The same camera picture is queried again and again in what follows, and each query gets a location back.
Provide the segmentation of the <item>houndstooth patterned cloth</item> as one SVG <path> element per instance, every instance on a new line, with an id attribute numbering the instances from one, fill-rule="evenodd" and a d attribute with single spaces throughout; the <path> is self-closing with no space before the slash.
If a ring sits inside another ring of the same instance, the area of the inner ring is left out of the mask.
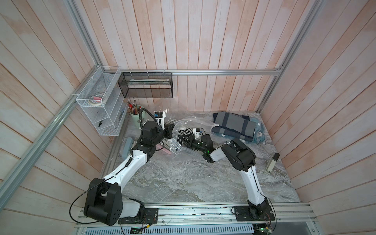
<path id="1" fill-rule="evenodd" d="M 189 127 L 181 127 L 178 130 L 177 141 L 183 146 L 184 141 L 187 141 L 190 136 L 193 135 L 193 129 Z"/>

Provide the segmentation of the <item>clear plastic vacuum bag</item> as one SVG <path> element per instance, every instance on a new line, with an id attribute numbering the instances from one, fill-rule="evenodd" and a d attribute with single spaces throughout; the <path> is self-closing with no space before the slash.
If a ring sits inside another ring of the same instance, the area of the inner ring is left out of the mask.
<path id="1" fill-rule="evenodd" d="M 181 127 L 174 133 L 174 123 L 165 123 L 166 112 L 155 112 L 152 118 L 156 122 L 156 141 L 164 148 L 170 148 L 170 146 L 177 147 L 180 150 L 182 147 L 189 148 L 191 150 L 197 150 L 202 153 L 203 158 L 207 162 L 214 162 L 211 157 L 211 153 L 215 151 L 213 141 L 210 134 L 206 133 L 202 128 L 188 128 Z"/>

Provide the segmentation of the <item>grey navy cloth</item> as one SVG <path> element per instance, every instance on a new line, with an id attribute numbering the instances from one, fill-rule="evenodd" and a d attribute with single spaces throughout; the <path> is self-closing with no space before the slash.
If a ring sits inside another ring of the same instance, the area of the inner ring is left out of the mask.
<path id="1" fill-rule="evenodd" d="M 235 137 L 243 141 L 252 142 L 260 130 L 260 123 L 255 119 L 228 112 L 213 114 L 213 133 Z"/>

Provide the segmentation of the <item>teal bear print blanket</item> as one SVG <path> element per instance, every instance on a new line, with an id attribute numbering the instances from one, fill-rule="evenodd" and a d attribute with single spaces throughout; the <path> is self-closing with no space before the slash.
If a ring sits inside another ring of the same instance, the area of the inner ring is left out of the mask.
<path id="1" fill-rule="evenodd" d="M 265 142 L 264 125 L 256 117 L 251 117 L 250 121 L 256 124 L 252 143 L 260 144 Z"/>

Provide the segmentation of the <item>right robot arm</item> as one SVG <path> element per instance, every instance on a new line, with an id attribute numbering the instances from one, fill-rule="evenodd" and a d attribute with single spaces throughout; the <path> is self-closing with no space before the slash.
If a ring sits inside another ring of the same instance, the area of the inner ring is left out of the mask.
<path id="1" fill-rule="evenodd" d="M 182 142 L 185 147 L 202 152 L 203 158 L 209 163 L 214 163 L 224 158 L 229 160 L 231 165 L 240 173 L 245 184 L 249 217 L 259 219 L 270 209 L 268 199 L 263 194 L 257 177 L 256 155 L 241 140 L 232 139 L 218 148 L 213 146 L 209 134 L 203 135 L 199 139 L 196 139 L 193 135 L 184 137 Z"/>

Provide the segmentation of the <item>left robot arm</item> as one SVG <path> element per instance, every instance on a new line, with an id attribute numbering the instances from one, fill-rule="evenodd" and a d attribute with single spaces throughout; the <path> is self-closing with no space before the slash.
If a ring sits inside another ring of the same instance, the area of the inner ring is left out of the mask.
<path id="1" fill-rule="evenodd" d="M 156 145 L 164 139 L 172 138 L 173 128 L 174 123 L 161 127 L 158 122 L 147 121 L 127 158 L 104 178 L 91 181 L 84 215 L 109 226 L 114 225 L 120 218 L 143 220 L 143 202 L 136 199 L 123 201 L 122 190 L 132 176 L 150 160 L 156 152 Z"/>

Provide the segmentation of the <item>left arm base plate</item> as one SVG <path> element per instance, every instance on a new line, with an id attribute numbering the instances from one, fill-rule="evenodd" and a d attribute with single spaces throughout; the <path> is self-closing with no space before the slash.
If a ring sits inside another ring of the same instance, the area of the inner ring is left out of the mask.
<path id="1" fill-rule="evenodd" d="M 118 224 L 155 224 L 158 222 L 158 208 L 141 208 L 135 217 L 121 217 Z"/>

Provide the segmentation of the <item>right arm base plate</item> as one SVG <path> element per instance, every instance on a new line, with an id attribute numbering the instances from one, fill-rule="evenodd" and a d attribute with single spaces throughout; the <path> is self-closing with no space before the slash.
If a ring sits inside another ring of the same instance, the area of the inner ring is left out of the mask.
<path id="1" fill-rule="evenodd" d="M 233 214 L 237 221 L 275 221 L 274 211 L 270 206 L 254 208 L 251 206 L 234 206 Z"/>

